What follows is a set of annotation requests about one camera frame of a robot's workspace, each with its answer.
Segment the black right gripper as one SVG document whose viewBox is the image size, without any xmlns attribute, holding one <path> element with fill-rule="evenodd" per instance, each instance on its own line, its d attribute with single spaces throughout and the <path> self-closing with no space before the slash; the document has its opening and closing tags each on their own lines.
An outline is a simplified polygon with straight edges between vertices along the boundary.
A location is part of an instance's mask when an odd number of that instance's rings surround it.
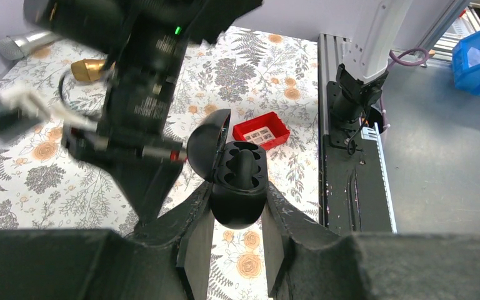
<svg viewBox="0 0 480 300">
<path fill-rule="evenodd" d="M 130 33 L 101 27 L 61 35 L 107 54 L 114 64 L 95 129 L 64 126 L 61 143 L 75 159 L 110 164 L 111 176 L 142 226 L 158 218 L 186 161 L 163 135 L 188 41 L 179 26 L 135 24 Z"/>
</svg>

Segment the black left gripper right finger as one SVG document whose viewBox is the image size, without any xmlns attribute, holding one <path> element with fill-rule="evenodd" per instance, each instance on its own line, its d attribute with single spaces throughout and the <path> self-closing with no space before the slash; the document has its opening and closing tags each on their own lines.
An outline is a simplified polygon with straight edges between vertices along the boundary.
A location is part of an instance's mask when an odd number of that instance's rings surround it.
<svg viewBox="0 0 480 300">
<path fill-rule="evenodd" d="M 480 236 L 340 236 L 274 185 L 267 190 L 262 235 L 273 299 L 480 299 Z"/>
</svg>

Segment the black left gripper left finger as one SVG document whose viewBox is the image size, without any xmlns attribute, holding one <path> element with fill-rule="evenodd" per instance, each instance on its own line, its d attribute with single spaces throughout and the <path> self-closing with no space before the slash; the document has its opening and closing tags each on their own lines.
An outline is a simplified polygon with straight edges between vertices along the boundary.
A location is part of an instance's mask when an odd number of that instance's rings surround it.
<svg viewBox="0 0 480 300">
<path fill-rule="evenodd" d="M 127 236 L 110 229 L 0 230 L 0 299 L 205 299 L 211 185 Z"/>
</svg>

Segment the black earbud charging case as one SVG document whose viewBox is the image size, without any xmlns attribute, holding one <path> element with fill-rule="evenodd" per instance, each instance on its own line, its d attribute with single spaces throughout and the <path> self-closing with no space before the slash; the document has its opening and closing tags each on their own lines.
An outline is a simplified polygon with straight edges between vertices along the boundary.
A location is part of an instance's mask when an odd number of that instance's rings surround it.
<svg viewBox="0 0 480 300">
<path fill-rule="evenodd" d="M 218 109 L 200 123 L 187 142 L 192 169 L 210 183 L 215 219 L 229 229 L 245 229 L 261 216 L 268 192 L 265 150 L 246 141 L 228 141 L 231 112 Z"/>
</svg>

